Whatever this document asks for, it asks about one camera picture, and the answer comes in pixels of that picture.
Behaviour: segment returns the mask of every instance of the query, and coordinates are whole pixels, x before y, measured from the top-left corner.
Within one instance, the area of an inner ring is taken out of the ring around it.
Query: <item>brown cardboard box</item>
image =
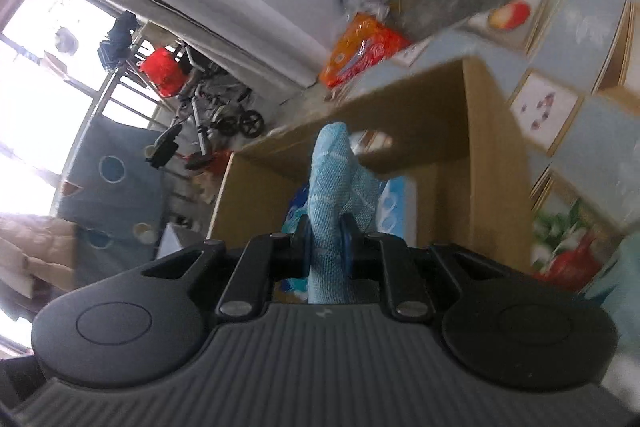
[[[337,105],[328,117],[254,142],[233,155],[209,237],[240,247],[279,230],[295,190],[308,181],[318,132],[343,121],[376,130],[389,148],[359,156],[380,178],[417,182],[418,245],[454,241],[529,271],[531,213],[520,131],[477,58],[421,72]]]

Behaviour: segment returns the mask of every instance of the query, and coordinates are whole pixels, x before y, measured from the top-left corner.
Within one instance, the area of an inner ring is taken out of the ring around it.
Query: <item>round pad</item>
[[[527,277],[477,281],[444,315],[444,340],[469,369],[530,391],[600,378],[616,349],[597,305]]]
[[[82,312],[76,327],[91,343],[116,346],[144,335],[151,327],[151,315],[137,304],[108,302]]]
[[[47,372],[83,387],[129,387],[192,357],[205,339],[204,320],[181,272],[172,273],[179,263],[167,259],[156,262],[162,277],[136,269],[45,306],[31,341]]]

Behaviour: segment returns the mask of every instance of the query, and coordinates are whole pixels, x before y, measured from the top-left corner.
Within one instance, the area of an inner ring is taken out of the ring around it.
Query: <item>orange package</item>
[[[392,57],[411,42],[379,23],[371,15],[357,13],[335,45],[320,81],[332,89],[362,73],[380,60]]]

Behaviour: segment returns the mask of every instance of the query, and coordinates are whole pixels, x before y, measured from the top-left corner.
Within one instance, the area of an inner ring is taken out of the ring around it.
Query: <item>circular hole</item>
[[[127,174],[124,163],[116,156],[102,158],[98,165],[98,172],[102,179],[110,184],[120,183]]]
[[[98,250],[104,250],[105,248],[109,248],[111,243],[113,243],[113,239],[111,236],[103,232],[102,230],[96,229],[88,229],[84,231],[84,238],[94,248]]]

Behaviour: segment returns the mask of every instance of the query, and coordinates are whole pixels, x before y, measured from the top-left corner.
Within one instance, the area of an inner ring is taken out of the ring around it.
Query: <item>blue object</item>
[[[384,185],[376,211],[376,229],[402,237],[409,247],[417,246],[416,193],[411,178],[392,178]]]
[[[308,302],[356,303],[378,301],[378,285],[351,281],[342,269],[342,238],[338,217],[353,214],[363,232],[376,229],[380,182],[353,155],[347,126],[325,126],[318,135],[311,161],[307,213],[314,234],[308,277]]]
[[[298,189],[291,201],[289,201],[289,210],[285,217],[282,231],[284,233],[294,233],[300,220],[300,216],[306,214],[306,200],[309,197],[309,184],[305,184]]]
[[[78,224],[77,286],[153,259],[168,188],[144,150],[159,135],[105,116],[87,126],[55,205]]]
[[[625,237],[609,262],[583,290],[609,314],[618,346],[640,359],[640,233]]]

